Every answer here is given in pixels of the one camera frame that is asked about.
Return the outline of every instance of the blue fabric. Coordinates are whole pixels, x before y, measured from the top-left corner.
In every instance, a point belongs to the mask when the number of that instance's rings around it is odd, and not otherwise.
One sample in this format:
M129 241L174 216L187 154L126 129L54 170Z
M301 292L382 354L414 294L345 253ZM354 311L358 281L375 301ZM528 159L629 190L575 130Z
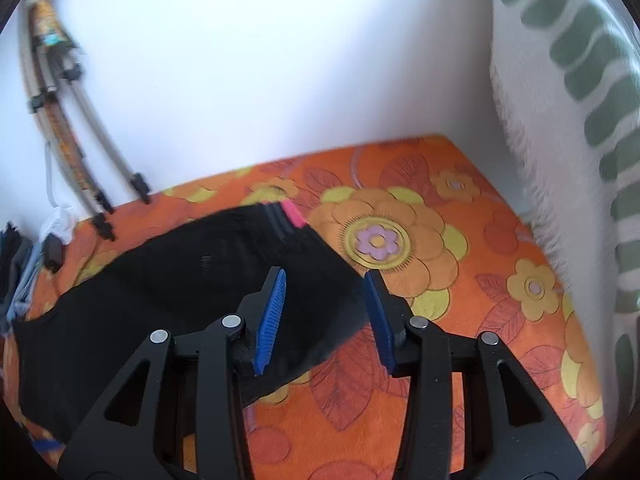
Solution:
M42 243L37 241L31 250L27 264L24 267L24 272L20 277L20 282L18 282L18 286L15 289L9 310L6 313L6 320L9 327L17 317L24 317L29 311L33 289L35 288L43 259Z
M47 440L45 438L37 438L32 440L33 448L38 453L46 453L48 451L55 451L62 447L62 444L57 440Z

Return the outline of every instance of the cable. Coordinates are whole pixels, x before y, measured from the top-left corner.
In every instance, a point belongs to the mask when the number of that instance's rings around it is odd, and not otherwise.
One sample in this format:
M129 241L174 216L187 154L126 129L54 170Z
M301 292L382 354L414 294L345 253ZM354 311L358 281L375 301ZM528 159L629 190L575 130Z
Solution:
M58 207L55 197L53 196L53 182L51 175L51 142L44 143L44 166L47 173L47 198L51 207Z

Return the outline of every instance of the gray fabric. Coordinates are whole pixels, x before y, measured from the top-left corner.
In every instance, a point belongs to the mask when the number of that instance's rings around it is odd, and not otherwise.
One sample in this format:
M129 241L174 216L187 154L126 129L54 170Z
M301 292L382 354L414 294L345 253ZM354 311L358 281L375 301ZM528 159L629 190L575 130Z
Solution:
M6 315L9 311L9 306L14 298L15 289L20 283L20 277L24 273L24 269L29 262L33 243L28 238L22 238L20 241L20 247L15 252L14 257L9 263L9 273L7 281L7 292L0 303L0 333L6 334L9 331L9 324L6 320Z
M16 317L24 317L31 306L31 297L35 288L40 267L44 260L42 252L42 244L38 241L31 250L31 255L27 260L20 282L18 283L14 298L11 301L9 310L6 314L6 321L9 327L12 325Z

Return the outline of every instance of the folded clothes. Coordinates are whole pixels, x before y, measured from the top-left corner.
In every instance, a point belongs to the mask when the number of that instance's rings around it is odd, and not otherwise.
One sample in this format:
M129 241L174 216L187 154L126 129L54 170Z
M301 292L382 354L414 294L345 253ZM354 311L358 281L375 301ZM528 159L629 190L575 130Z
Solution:
M17 229L11 224L7 224L2 233L2 250L0 251L0 302L7 294L11 260L20 247L21 240L22 237Z
M9 304L6 313L6 327L10 329L12 323L17 317L23 317L27 314L31 306L31 297L33 289L36 286L36 280L40 267L42 266L42 243L39 241L33 246L29 259L27 260L20 282L15 287L14 296Z
M244 406L320 364L366 322L361 278L311 227L279 204L222 211L121 254L43 316L14 323L22 412L68 442L150 332L204 329L259 290L271 266L287 273L286 301L271 363L241 380Z
M14 240L11 247L11 254L4 260L8 260L6 269L2 270L3 284L2 291L3 296L0 296L0 334L4 335L9 332L9 323L7 321L7 313L14 299L15 291L20 285L20 280L25 273L27 265L30 261L31 252L33 250L33 243L28 238L19 236L18 240Z

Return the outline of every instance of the orange floral fabric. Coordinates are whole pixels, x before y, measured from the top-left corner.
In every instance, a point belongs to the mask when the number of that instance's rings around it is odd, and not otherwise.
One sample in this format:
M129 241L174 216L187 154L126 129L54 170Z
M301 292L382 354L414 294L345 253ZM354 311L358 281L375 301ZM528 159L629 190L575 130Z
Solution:
M29 319L123 251L194 218L238 205L292 200L363 274L379 269L416 314L448 332L492 330L558 412L587 463L604 450L602 397L571 299L530 232L482 174L442 136L371 144L262 164L175 186L118 208L115 242L81 222L55 276L41 273ZM7 341L5 401L20 413L18 351ZM245 410L258 480L390 479L408 381L380 365L370 327L324 363ZM454 375L452 469L463 465L464 407ZM195 468L193 437L185 468ZM55 464L62 449L46 454Z

